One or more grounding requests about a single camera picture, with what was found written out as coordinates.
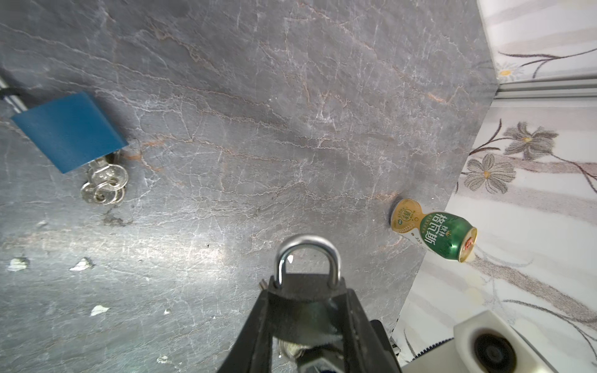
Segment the metal rod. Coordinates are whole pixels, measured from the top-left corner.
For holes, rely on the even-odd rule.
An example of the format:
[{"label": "metal rod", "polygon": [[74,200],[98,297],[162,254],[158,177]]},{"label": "metal rod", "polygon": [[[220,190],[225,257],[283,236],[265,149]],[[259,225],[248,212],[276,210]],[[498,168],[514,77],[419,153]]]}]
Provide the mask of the metal rod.
[{"label": "metal rod", "polygon": [[[10,88],[10,86],[4,81],[4,79],[0,76],[0,88]],[[10,106],[13,107],[13,110],[17,112],[17,114],[21,114],[22,112],[27,111],[27,106],[23,103],[21,98],[17,95],[9,95],[4,97],[4,101],[6,101]]]}]

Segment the silver padlock shackle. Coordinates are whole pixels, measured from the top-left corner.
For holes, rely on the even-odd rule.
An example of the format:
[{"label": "silver padlock shackle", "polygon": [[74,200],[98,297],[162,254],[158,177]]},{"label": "silver padlock shackle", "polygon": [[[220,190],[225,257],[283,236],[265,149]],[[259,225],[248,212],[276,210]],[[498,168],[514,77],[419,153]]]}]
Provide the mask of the silver padlock shackle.
[{"label": "silver padlock shackle", "polygon": [[[11,88],[8,83],[4,81],[4,79],[0,76],[0,88],[2,89],[9,89]],[[21,114],[22,112],[27,111],[27,106],[23,103],[21,98],[14,94],[8,94],[4,96],[4,101],[6,101],[17,114]]]},{"label": "silver padlock shackle", "polygon": [[286,259],[295,250],[303,245],[312,245],[317,251],[321,251],[328,258],[330,263],[330,276],[328,278],[328,286],[330,289],[335,289],[340,281],[340,253],[338,249],[328,240],[316,235],[295,235],[286,238],[281,244],[276,253],[276,275],[274,277],[274,285],[282,288],[282,278],[286,274]]}]

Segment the flower pattern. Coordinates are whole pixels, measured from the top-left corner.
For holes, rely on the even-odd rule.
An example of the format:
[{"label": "flower pattern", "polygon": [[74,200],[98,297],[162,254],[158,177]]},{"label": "flower pattern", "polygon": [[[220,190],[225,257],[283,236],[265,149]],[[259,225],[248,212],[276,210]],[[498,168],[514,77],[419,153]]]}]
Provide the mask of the flower pattern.
[{"label": "flower pattern", "polygon": [[508,191],[506,183],[510,183],[516,177],[511,163],[496,163],[496,158],[491,153],[486,154],[482,162],[476,159],[469,160],[466,166],[470,173],[464,180],[464,186],[473,191],[485,185],[485,189],[490,193],[504,194]]},{"label": "flower pattern", "polygon": [[526,122],[518,122],[516,128],[510,127],[504,135],[512,137],[514,141],[504,150],[505,155],[522,153],[526,161],[533,161],[544,155],[552,154],[553,139],[558,136],[554,131],[546,131],[543,127],[533,133],[527,130]]},{"label": "flower pattern", "polygon": [[496,75],[500,83],[508,83],[519,80],[522,69],[515,63],[496,63]]},{"label": "flower pattern", "polygon": [[597,51],[597,48],[593,48],[588,51],[584,51],[584,52],[580,52],[580,53],[569,54],[567,56],[555,56],[553,54],[543,54],[543,53],[541,53],[541,54],[509,54],[509,53],[503,53],[503,52],[498,51],[498,53],[503,56],[516,57],[516,58],[537,58],[537,60],[523,63],[522,65],[517,66],[514,70],[509,67],[502,67],[501,64],[496,64],[497,78],[500,80],[500,83],[505,83],[508,81],[507,79],[503,79],[503,77],[505,77],[505,78],[510,77],[511,78],[510,81],[514,81],[514,80],[516,80],[516,76],[514,75],[515,72],[519,72],[519,70],[525,66],[530,66],[530,65],[534,65],[534,64],[538,63],[538,65],[536,65],[537,68],[535,68],[535,71],[533,72],[533,79],[535,79],[537,77],[537,73],[539,73],[539,70],[543,67],[543,65],[545,65],[548,62],[556,61],[556,60],[563,60],[565,58],[570,58],[570,57],[582,56],[583,54],[587,54],[587,53],[591,53],[591,52],[595,52],[595,51]]}]

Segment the can lid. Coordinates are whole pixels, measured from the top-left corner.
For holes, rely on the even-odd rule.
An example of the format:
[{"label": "can lid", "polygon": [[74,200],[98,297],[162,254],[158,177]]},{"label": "can lid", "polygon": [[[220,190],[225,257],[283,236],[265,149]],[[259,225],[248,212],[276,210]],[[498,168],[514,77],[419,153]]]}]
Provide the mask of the can lid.
[{"label": "can lid", "polygon": [[466,236],[462,240],[462,244],[460,245],[460,251],[458,252],[458,261],[464,262],[473,251],[475,247],[475,242],[477,241],[477,228],[472,227]]}]

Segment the white paint chip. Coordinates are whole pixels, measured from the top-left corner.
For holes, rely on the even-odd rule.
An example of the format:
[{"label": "white paint chip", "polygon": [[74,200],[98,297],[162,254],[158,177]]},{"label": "white paint chip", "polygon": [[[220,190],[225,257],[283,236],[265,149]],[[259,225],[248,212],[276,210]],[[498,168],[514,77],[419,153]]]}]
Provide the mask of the white paint chip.
[{"label": "white paint chip", "polygon": [[7,271],[9,272],[16,272],[22,271],[27,268],[29,265],[29,259],[27,258],[13,258],[10,260],[10,264],[8,265]]},{"label": "white paint chip", "polygon": [[80,272],[91,267],[93,267],[91,260],[88,258],[81,258],[80,262],[78,262],[74,267],[70,268],[69,271]]},{"label": "white paint chip", "polygon": [[172,361],[170,361],[170,359],[166,355],[158,357],[157,359],[155,359],[155,362],[159,364],[172,364]]},{"label": "white paint chip", "polygon": [[89,315],[89,316],[99,315],[100,313],[104,313],[104,312],[108,311],[109,309],[110,309],[110,307],[104,307],[101,304],[98,304],[97,306],[93,307],[93,309],[91,310],[91,315]]}]

